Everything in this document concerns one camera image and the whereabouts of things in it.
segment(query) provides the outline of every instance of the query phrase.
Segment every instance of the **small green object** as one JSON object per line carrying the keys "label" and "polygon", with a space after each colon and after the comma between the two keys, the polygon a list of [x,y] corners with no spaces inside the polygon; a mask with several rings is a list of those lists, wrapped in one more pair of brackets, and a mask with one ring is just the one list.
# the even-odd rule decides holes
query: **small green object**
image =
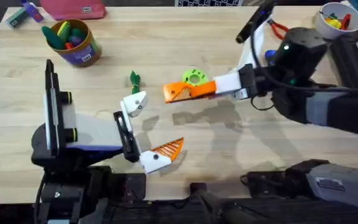
{"label": "small green object", "polygon": [[208,77],[201,70],[191,69],[182,75],[181,80],[192,86],[198,86],[207,83]]}
{"label": "small green object", "polygon": [[49,43],[49,45],[57,50],[64,50],[65,49],[65,44],[63,43],[63,41],[61,40],[61,38],[54,33],[53,30],[51,30],[51,28],[47,27],[47,26],[43,26],[41,28],[42,33],[44,33],[44,36],[47,38],[47,42]]}
{"label": "small green object", "polygon": [[295,85],[295,83],[296,83],[296,78],[293,78],[293,79],[290,80],[291,85]]}
{"label": "small green object", "polygon": [[63,43],[67,42],[68,36],[70,35],[70,23],[67,21],[64,22],[60,26],[59,31],[57,32],[57,35],[61,38]]}
{"label": "small green object", "polygon": [[136,75],[134,71],[132,71],[129,79],[132,83],[132,94],[140,92],[140,75]]}
{"label": "small green object", "polygon": [[86,34],[84,34],[84,32],[80,31],[77,28],[72,28],[71,29],[71,34],[75,35],[75,36],[78,36],[78,37],[81,37],[83,40],[86,39]]}

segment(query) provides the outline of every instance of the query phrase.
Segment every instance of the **wood grain surface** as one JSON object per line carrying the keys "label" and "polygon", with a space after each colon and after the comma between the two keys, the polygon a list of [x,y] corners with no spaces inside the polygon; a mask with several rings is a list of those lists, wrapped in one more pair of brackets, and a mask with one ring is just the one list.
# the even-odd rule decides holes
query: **wood grain surface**
{"label": "wood grain surface", "polygon": [[[275,8],[273,18],[289,28],[311,27],[319,7]],[[17,8],[9,8],[5,18]],[[283,169],[306,159],[328,159],[358,167],[358,136],[302,125],[275,110],[261,112],[249,101],[229,98],[165,104],[164,83],[198,68],[209,78],[235,67],[242,46],[234,41],[256,7],[111,7],[101,20],[86,21],[103,48],[89,68],[73,68],[46,44],[40,27],[28,20],[12,30],[0,26],[0,203],[33,202],[42,169],[31,163],[30,140],[44,121],[42,95],[46,59],[52,59],[62,90],[73,93],[76,111],[112,119],[131,93],[129,75],[142,77],[150,101],[132,120],[143,149],[185,137],[181,154],[167,168],[147,176],[147,198],[183,198],[191,182],[207,182],[223,197],[247,195],[239,176],[250,170]],[[265,26],[264,50],[280,43]],[[326,57],[314,79],[336,83]],[[269,106],[268,98],[255,101]],[[142,172],[123,156],[101,162],[115,172]]]}

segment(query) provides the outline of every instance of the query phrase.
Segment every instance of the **wire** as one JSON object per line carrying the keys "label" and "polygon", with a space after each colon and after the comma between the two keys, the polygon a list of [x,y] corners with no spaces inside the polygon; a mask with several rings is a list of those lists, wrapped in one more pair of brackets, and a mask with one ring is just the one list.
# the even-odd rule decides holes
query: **wire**
{"label": "wire", "polygon": [[258,67],[261,68],[262,73],[264,74],[264,76],[273,84],[280,86],[280,87],[284,87],[287,89],[291,89],[291,90],[297,90],[297,91],[312,91],[312,92],[346,92],[346,93],[358,93],[358,89],[348,89],[348,88],[325,88],[325,89],[317,89],[317,88],[307,88],[307,87],[298,87],[298,86],[292,86],[292,85],[288,85],[286,83],[282,83],[280,81],[277,81],[276,79],[274,79],[269,72],[267,71],[266,68],[264,68],[263,66],[261,66],[260,61],[258,59],[258,56],[256,54],[256,50],[255,50],[255,30],[256,30],[256,25],[257,25],[257,21],[258,19],[261,17],[260,14],[257,14],[254,18],[254,21],[252,21],[252,25],[251,25],[251,32],[250,32],[250,37],[251,37],[251,52],[252,52],[252,56],[255,60],[255,63]]}
{"label": "wire", "polygon": [[40,186],[37,191],[37,196],[35,197],[34,224],[38,224],[38,210],[39,210],[40,201],[41,201],[41,192],[42,192],[42,189],[44,188],[46,179],[47,179],[47,171],[44,170],[44,175],[42,176],[41,183],[40,183]]}
{"label": "wire", "polygon": [[256,106],[254,105],[254,99],[255,99],[255,97],[256,97],[256,96],[251,97],[251,105],[252,105],[255,109],[257,109],[257,110],[259,110],[259,111],[267,111],[267,110],[270,110],[270,109],[272,109],[272,108],[274,107],[274,105],[272,105],[271,107],[268,107],[268,108],[258,108],[258,107],[256,107]]}

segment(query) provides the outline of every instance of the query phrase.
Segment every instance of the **pencil cup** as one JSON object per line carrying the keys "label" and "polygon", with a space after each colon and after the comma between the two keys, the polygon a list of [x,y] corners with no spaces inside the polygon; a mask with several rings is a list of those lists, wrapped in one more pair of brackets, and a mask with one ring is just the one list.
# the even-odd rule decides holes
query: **pencil cup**
{"label": "pencil cup", "polygon": [[70,23],[71,28],[77,28],[86,34],[85,40],[70,50],[57,50],[48,44],[49,47],[62,56],[68,63],[76,67],[87,67],[94,64],[100,58],[102,51],[93,39],[91,30],[83,21],[67,19],[56,23],[51,29],[57,33],[60,26],[66,21]]}
{"label": "pencil cup", "polygon": [[325,15],[335,13],[338,18],[345,17],[346,14],[351,15],[351,21],[347,30],[337,29],[330,26],[325,20],[325,16],[317,12],[314,26],[316,30],[326,39],[335,39],[343,34],[353,34],[358,31],[358,12],[350,6],[338,2],[330,2],[321,6],[320,10]]}

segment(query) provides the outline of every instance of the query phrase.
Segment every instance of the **pink pencil case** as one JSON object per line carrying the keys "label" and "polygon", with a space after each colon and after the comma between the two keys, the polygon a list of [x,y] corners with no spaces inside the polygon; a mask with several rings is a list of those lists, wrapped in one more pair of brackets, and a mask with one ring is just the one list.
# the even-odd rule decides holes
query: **pink pencil case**
{"label": "pink pencil case", "polygon": [[106,15],[101,0],[40,0],[41,6],[55,19],[100,19]]}

